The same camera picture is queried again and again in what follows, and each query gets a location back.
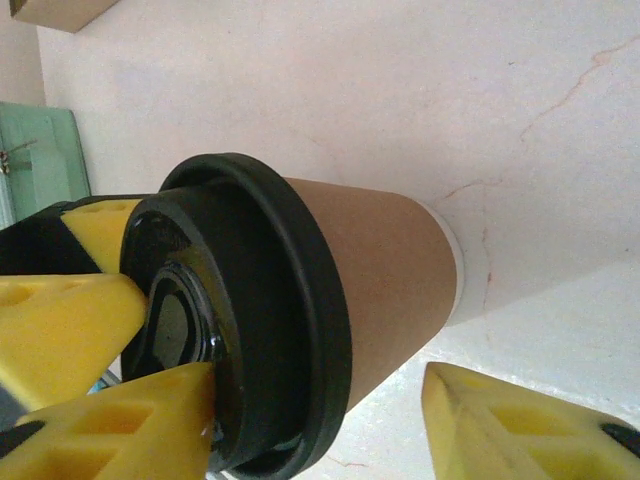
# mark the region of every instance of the black plastic lid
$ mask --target black plastic lid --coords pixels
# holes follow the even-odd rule
[[[349,319],[326,241],[283,178],[239,154],[187,160],[133,211],[121,271],[151,304],[125,380],[216,363],[212,471],[291,478],[324,455],[349,398]]]

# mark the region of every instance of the brown paper cup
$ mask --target brown paper cup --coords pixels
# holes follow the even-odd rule
[[[409,198],[287,181],[324,234],[344,288],[351,409],[444,326],[461,291],[459,248],[446,224]]]

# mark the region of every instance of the cardboard box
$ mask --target cardboard box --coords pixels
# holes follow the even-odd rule
[[[22,22],[75,33],[118,0],[9,0],[11,16]]]

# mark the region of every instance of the yellow foam block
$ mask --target yellow foam block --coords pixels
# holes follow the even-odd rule
[[[631,480],[621,420],[471,370],[430,363],[423,410],[438,480]]]
[[[0,461],[3,480],[202,480],[213,366],[183,365],[34,412],[44,428]]]
[[[86,394],[146,304],[119,274],[0,277],[0,382],[30,410]]]
[[[127,220],[140,199],[104,200],[76,208],[61,219],[105,273],[120,272],[120,249]]]

